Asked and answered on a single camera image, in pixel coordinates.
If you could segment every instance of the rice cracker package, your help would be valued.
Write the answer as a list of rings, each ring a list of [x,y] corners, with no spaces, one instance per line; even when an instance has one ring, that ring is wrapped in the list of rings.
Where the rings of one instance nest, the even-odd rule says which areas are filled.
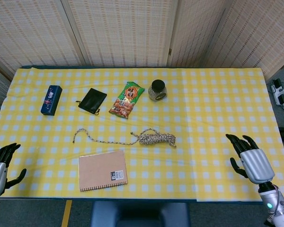
[[[134,82],[127,82],[125,88],[118,96],[109,112],[128,119],[128,115],[133,110],[133,106],[137,103],[144,90],[144,88]]]

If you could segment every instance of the yellow floor tape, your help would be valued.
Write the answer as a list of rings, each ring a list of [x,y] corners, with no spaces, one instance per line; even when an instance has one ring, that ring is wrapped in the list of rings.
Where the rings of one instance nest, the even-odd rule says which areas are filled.
[[[70,212],[71,212],[71,201],[72,200],[67,200],[65,203],[64,215],[63,215],[61,227],[68,226],[68,219],[70,218]]]

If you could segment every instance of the yellow checkered tablecloth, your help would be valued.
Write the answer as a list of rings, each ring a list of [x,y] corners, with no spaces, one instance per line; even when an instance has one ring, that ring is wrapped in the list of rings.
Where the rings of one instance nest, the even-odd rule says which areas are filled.
[[[165,81],[168,97],[149,99],[155,79]],[[127,81],[146,91],[129,119],[108,112]],[[55,116],[40,109],[49,85],[63,88]],[[78,108],[90,88],[107,93],[98,116]],[[133,146],[90,141],[134,141],[130,132],[155,128],[176,136],[168,144]],[[264,150],[284,194],[284,149],[261,69],[19,69],[0,112],[0,148],[22,146],[11,161],[8,179],[27,168],[24,180],[4,197],[159,198],[208,201],[260,200],[257,186],[236,174],[226,133],[247,134]],[[79,191],[78,157],[124,149],[128,184]]]

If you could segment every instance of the glass jar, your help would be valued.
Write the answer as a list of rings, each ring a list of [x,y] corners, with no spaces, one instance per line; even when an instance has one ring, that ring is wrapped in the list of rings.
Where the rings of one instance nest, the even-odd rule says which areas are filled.
[[[153,101],[162,100],[167,95],[165,83],[160,79],[154,80],[148,89],[148,94]]]

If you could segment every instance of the black pouch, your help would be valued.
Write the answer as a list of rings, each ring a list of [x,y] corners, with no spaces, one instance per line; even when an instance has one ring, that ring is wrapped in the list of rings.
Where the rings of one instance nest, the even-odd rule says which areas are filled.
[[[99,107],[101,106],[106,96],[107,94],[91,88],[81,102],[76,102],[79,103],[78,107],[80,107],[81,109],[98,115],[100,111]]]

